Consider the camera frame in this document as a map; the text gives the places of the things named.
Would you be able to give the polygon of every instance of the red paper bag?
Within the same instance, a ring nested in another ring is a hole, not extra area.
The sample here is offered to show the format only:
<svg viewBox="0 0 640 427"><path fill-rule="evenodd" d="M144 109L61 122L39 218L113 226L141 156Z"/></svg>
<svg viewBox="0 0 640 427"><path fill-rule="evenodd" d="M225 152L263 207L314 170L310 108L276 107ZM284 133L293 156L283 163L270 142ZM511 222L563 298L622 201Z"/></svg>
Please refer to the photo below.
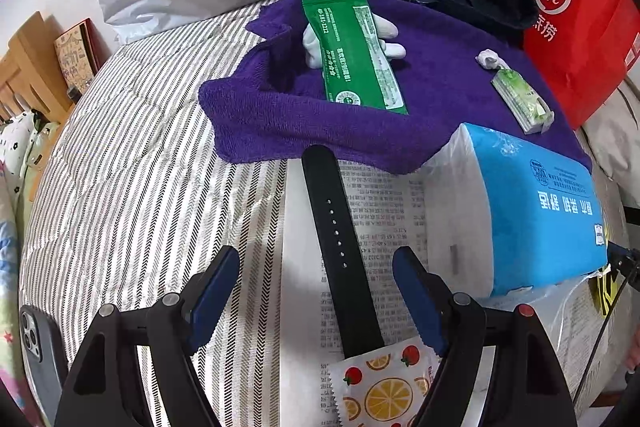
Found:
<svg viewBox="0 0 640 427"><path fill-rule="evenodd" d="M538 21L524 49L580 127L620 85L640 54L640 13L632 0L536 0Z"/></svg>

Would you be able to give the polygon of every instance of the smartphone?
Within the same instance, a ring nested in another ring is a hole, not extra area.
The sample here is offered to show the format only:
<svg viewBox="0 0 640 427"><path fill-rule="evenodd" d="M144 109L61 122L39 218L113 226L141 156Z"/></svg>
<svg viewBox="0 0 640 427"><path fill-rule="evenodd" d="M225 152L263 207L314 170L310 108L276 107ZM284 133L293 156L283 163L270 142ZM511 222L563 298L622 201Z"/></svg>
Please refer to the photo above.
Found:
<svg viewBox="0 0 640 427"><path fill-rule="evenodd" d="M36 400L53 425L68 366L58 325L33 306L20 308L20 333Z"/></svg>

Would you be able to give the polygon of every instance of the gloved hand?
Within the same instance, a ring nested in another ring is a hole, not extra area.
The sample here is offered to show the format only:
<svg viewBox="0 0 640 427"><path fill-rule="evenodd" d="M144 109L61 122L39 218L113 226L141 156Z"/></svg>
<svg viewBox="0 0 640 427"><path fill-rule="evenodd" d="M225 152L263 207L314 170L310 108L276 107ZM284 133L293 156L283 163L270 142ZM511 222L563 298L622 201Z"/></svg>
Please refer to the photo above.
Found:
<svg viewBox="0 0 640 427"><path fill-rule="evenodd" d="M382 17L378 17L373 14L373 21L376 24L376 32L378 33L378 40L380 41L380 47L385 53L386 58L392 60L393 58L404 58L406 56L406 49L402 44L387 44L382 39L394 39L398 36L398 27ZM311 27L311 24L306 25L305 32L302 35L302 45L305 47L306 64L312 70L319 70L322 68L322 54L320 52L320 41Z"/></svg>

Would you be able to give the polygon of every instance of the mattress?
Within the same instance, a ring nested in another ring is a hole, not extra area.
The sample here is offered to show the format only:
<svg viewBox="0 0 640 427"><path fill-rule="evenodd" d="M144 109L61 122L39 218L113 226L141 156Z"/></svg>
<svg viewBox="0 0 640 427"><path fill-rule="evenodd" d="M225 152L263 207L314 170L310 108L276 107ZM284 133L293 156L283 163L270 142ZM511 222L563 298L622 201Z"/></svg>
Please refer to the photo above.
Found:
<svg viewBox="0 0 640 427"><path fill-rule="evenodd" d="M229 76L260 38L260 4L120 48L47 163L26 230L20 304L58 323L73 360L104 303L126 311L180 291L222 245L241 276L194 368L222 425L278 425L278 309L286 161L216 155L200 84ZM168 425L140 348L156 425Z"/></svg>

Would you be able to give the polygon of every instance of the wooden bed frame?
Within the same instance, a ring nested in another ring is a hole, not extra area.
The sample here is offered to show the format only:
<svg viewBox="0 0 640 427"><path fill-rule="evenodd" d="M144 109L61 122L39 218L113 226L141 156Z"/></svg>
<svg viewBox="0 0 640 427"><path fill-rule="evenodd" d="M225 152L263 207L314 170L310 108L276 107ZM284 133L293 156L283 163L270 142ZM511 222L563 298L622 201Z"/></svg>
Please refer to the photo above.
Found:
<svg viewBox="0 0 640 427"><path fill-rule="evenodd" d="M72 107L51 35L40 12L34 13L9 40L0 59L0 116L8 120L24 111L21 101L47 120L63 123Z"/></svg>

